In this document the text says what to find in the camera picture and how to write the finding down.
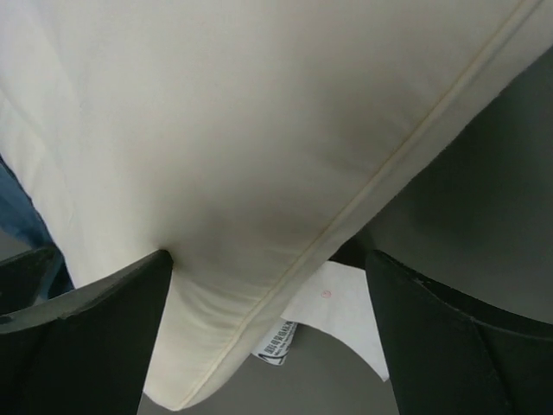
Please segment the white pillow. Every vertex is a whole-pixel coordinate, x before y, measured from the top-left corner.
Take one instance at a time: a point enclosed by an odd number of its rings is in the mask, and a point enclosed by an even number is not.
[[[178,410],[550,46],[552,3],[0,0],[0,151],[77,286],[172,253],[146,392]]]

